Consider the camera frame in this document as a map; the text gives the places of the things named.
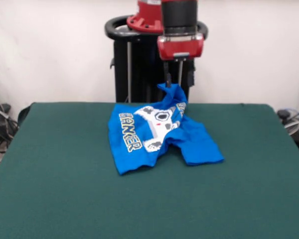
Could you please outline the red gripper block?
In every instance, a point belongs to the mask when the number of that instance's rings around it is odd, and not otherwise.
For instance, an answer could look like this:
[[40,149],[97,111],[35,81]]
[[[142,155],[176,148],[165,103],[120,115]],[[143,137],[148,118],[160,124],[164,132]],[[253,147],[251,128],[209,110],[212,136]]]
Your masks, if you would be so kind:
[[[171,76],[167,61],[176,59],[192,59],[200,57],[203,51],[204,36],[195,34],[188,36],[159,36],[157,38],[158,52],[164,61],[164,79],[166,87],[171,86]],[[188,63],[188,85],[194,86],[194,61]]]

